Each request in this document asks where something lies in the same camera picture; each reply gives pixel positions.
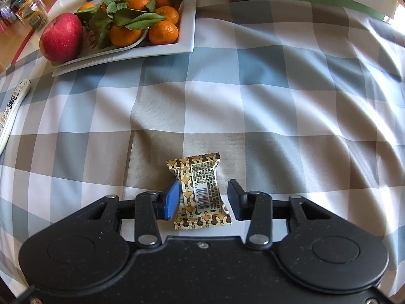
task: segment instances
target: barcode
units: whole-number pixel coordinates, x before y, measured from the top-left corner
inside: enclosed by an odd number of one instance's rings
[[[194,194],[195,194],[196,201],[197,201],[197,209],[199,211],[210,208],[208,187],[206,184],[194,186]]]

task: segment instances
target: white remote control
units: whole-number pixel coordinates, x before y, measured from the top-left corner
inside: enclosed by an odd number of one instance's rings
[[[20,107],[21,102],[26,94],[29,92],[30,87],[30,80],[24,79],[20,82],[20,84],[15,88],[3,116],[0,118],[0,154],[3,152],[7,140],[9,139],[15,117],[17,116],[18,108]]]

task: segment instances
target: apple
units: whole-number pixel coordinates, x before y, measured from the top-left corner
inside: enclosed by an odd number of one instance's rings
[[[39,50],[43,56],[58,63],[74,60],[80,54],[82,45],[82,22],[75,14],[69,12],[54,18],[39,39]]]

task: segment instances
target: snack package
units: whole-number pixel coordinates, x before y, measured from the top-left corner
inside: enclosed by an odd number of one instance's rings
[[[174,219],[176,230],[231,224],[229,211],[221,200],[217,185],[219,160],[219,153],[211,153],[166,161],[169,170],[181,181],[183,192]]]

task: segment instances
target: plaid fabric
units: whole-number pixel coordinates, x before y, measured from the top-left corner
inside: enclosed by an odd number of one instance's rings
[[[383,239],[382,290],[405,298],[405,36],[390,25],[306,2],[223,4],[197,9],[191,54],[51,73],[34,52],[0,78],[0,110],[32,81],[0,159],[0,275],[14,293],[29,236],[106,194],[162,190],[167,160],[220,152],[225,203],[231,178],[305,195]]]

